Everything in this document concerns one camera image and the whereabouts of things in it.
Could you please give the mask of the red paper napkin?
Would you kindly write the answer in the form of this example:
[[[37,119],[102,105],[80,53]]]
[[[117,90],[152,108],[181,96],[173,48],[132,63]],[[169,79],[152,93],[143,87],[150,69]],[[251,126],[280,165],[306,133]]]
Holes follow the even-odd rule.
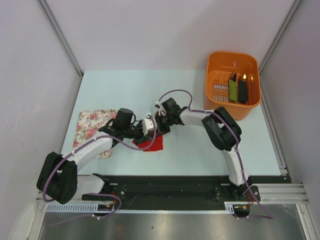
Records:
[[[162,151],[164,149],[162,135],[157,135],[154,141],[152,141],[152,139],[150,138],[140,143],[133,140],[132,143],[139,149],[143,149],[144,152],[157,152]]]

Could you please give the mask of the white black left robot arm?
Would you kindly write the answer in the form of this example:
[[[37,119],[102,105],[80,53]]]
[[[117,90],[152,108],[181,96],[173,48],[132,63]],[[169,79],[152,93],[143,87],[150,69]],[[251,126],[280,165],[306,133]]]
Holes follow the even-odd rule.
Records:
[[[138,122],[133,121],[134,116],[131,110],[121,108],[115,118],[110,119],[89,140],[70,153],[49,153],[36,184],[42,192],[42,199],[46,203],[56,201],[60,204],[68,203],[76,195],[93,195],[100,200],[107,199],[111,188],[101,177],[94,174],[79,177],[78,174],[99,154],[111,150],[117,144],[139,150],[138,147],[125,143],[124,139],[138,139],[156,134],[156,121],[150,113]]]

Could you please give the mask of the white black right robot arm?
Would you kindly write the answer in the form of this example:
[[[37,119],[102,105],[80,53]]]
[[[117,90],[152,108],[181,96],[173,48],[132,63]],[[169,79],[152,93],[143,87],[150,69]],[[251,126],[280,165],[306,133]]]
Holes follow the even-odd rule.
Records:
[[[155,115],[157,131],[170,132],[173,125],[203,127],[211,143],[222,151],[229,174],[230,194],[242,201],[249,194],[249,175],[245,171],[240,155],[242,130],[228,111],[220,106],[215,110],[197,110],[188,106],[180,107],[173,98],[157,101]]]

